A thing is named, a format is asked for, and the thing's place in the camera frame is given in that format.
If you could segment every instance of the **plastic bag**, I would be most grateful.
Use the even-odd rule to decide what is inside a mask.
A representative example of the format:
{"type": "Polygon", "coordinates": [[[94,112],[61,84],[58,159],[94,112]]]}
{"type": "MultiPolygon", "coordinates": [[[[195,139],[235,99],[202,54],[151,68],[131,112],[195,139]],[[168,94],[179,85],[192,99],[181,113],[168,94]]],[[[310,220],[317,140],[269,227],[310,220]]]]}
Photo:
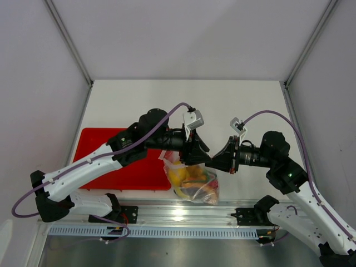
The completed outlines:
{"type": "Polygon", "coordinates": [[[162,151],[160,160],[176,194],[194,203],[217,205],[219,184],[214,169],[204,164],[186,166],[179,161],[179,153],[162,151]]]}

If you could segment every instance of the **metal floor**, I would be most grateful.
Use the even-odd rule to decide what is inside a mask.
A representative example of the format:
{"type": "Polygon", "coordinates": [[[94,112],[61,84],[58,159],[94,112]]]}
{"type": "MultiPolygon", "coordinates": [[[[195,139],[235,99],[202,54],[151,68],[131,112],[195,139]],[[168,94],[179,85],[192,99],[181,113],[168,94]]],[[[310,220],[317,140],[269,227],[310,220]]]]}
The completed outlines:
{"type": "Polygon", "coordinates": [[[275,247],[263,248],[250,240],[127,238],[109,245],[95,240],[55,250],[82,239],[83,237],[49,236],[39,266],[322,266],[318,257],[293,236],[275,247]]]}

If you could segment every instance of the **robotic arm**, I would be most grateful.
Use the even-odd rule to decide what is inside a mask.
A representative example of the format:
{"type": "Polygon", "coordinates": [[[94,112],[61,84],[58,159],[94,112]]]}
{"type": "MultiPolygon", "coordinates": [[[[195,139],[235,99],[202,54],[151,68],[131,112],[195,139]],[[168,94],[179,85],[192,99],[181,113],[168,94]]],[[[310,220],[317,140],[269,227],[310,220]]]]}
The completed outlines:
{"type": "MultiPolygon", "coordinates": [[[[283,227],[314,250],[323,266],[356,266],[356,231],[326,202],[313,182],[308,180],[303,168],[289,158],[290,145],[282,133],[265,133],[260,147],[249,141],[240,144],[240,137],[244,136],[246,129],[235,118],[230,125],[240,137],[231,136],[225,147],[210,158],[207,154],[209,148],[195,130],[204,124],[201,113],[189,107],[183,115],[184,124],[180,129],[169,129],[169,116],[157,108],[150,110],[127,130],[72,165],[47,174],[40,171],[32,173],[32,192],[36,194],[42,220],[51,222],[68,214],[84,214],[90,215],[91,222],[97,222],[92,215],[117,221],[121,208],[115,195],[89,196],[75,190],[105,173],[145,158],[147,149],[179,151],[185,165],[205,163],[207,167],[231,174],[238,171],[239,165],[270,168],[266,174],[269,182],[298,204],[310,220],[292,214],[278,200],[266,196],[254,206],[252,216],[255,221],[261,225],[267,223],[283,227]]],[[[15,204],[14,215],[16,206],[26,196],[15,204]]],[[[239,223],[241,215],[238,211],[231,215],[239,223]]]]}

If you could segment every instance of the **red tray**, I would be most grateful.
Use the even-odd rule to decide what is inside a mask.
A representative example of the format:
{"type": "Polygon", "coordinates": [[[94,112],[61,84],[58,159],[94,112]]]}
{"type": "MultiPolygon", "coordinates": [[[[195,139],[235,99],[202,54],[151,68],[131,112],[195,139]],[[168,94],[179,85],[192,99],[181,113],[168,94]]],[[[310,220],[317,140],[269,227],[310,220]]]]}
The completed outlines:
{"type": "MultiPolygon", "coordinates": [[[[99,148],[107,140],[125,128],[84,128],[82,130],[74,161],[99,148]]],[[[161,150],[149,150],[147,158],[110,172],[83,185],[84,189],[115,190],[169,190],[171,184],[158,159],[161,150]]]]}

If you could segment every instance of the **white table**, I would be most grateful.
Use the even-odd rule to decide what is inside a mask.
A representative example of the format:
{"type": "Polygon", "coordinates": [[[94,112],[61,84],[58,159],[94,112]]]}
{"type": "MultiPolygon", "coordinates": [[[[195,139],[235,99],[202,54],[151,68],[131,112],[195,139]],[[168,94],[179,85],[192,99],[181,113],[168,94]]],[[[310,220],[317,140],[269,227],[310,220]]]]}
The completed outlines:
{"type": "MultiPolygon", "coordinates": [[[[170,111],[179,102],[187,102],[199,109],[205,124],[197,131],[212,154],[220,151],[229,136],[236,135],[229,122],[233,117],[242,120],[261,110],[274,110],[289,117],[278,81],[207,81],[207,80],[97,80],[80,126],[128,127],[152,108],[170,111]]],[[[181,127],[182,107],[170,118],[169,126],[181,127]]],[[[263,134],[280,131],[291,145],[290,157],[302,163],[291,127],[275,115],[260,115],[247,125],[246,139],[259,146],[263,134]]],[[[268,169],[240,166],[239,172],[230,175],[218,171],[220,200],[259,200],[271,195],[279,200],[288,199],[274,189],[265,174],[268,169]]],[[[108,190],[90,190],[92,194],[108,190]]],[[[109,192],[119,199],[176,200],[169,191],[116,191],[109,192]]]]}

